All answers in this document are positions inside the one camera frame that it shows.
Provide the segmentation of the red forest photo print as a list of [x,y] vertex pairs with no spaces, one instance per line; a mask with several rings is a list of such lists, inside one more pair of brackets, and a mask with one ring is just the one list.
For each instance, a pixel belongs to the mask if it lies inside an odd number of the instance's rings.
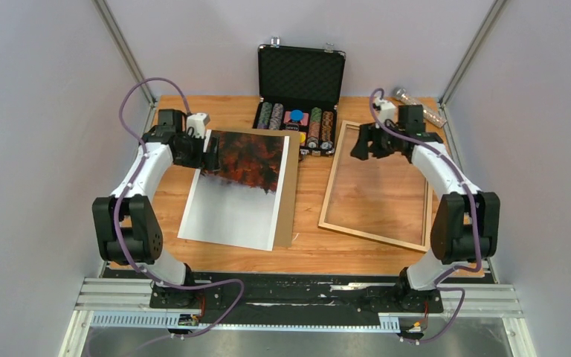
[[210,130],[220,170],[193,177],[178,238],[271,251],[279,210],[280,169],[288,138]]

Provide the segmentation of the brown cardboard backing board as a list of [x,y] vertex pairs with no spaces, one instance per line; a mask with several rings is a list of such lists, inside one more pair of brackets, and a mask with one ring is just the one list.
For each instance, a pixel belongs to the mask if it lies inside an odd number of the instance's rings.
[[284,149],[282,168],[280,169],[279,210],[275,214],[273,248],[289,248],[292,245],[294,230],[295,201],[300,157],[300,134],[294,131],[266,130],[272,137],[288,138],[288,148]]

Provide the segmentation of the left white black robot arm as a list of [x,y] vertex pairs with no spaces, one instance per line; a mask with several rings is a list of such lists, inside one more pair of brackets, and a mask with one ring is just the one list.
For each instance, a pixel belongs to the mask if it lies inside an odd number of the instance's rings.
[[186,309],[196,304],[198,287],[191,268],[164,249],[152,199],[173,165],[219,169],[219,141],[208,138],[209,122],[207,113],[162,109],[158,123],[138,137],[138,153],[122,182],[92,203],[101,258],[151,278],[153,308]]

